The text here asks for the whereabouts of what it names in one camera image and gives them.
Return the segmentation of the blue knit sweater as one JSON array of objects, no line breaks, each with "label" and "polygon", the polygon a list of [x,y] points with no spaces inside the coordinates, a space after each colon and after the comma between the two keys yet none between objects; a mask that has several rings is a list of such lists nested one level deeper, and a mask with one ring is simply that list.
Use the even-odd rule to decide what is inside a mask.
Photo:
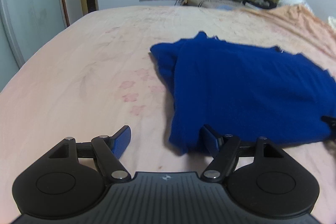
[{"label": "blue knit sweater", "polygon": [[335,117],[335,80],[302,54],[229,43],[200,32],[150,49],[174,100],[170,143],[204,152],[201,128],[243,141],[280,145],[335,138],[322,117]]}]

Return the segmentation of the dark clothes pile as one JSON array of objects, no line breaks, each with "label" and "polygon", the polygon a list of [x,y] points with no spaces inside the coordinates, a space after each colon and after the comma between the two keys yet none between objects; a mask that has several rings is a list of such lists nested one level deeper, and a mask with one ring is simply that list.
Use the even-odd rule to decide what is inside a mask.
[{"label": "dark clothes pile", "polygon": [[270,10],[277,7],[277,3],[274,3],[272,0],[243,0],[242,4],[244,6],[251,7],[253,9],[264,9]]}]

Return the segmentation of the cream cloth beside bed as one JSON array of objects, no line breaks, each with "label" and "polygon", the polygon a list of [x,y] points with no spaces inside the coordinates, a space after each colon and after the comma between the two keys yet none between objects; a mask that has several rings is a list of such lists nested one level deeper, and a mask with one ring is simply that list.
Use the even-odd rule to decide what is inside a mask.
[{"label": "cream cloth beside bed", "polygon": [[336,29],[336,18],[333,16],[328,17],[328,24],[333,28]]}]

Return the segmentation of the white fluffy blanket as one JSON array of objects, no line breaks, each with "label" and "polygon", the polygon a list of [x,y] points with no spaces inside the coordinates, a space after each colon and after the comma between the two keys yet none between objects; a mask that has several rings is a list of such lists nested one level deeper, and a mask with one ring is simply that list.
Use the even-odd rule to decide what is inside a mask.
[{"label": "white fluffy blanket", "polygon": [[279,0],[277,3],[278,7],[282,6],[295,6],[295,5],[307,5],[305,0]]}]

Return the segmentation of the white wardrobe with flowers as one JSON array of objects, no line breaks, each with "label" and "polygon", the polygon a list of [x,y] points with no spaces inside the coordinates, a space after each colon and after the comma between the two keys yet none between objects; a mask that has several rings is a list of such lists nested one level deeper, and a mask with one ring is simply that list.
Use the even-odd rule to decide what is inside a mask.
[{"label": "white wardrobe with flowers", "polygon": [[1,0],[1,87],[66,26],[61,0]]}]

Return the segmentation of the beige pillow at headboard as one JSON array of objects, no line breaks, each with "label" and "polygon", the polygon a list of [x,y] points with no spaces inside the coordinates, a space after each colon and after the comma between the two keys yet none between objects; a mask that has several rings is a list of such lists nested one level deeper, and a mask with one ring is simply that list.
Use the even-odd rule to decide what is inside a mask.
[{"label": "beige pillow at headboard", "polygon": [[181,5],[220,10],[234,10],[245,7],[241,0],[183,0]]}]

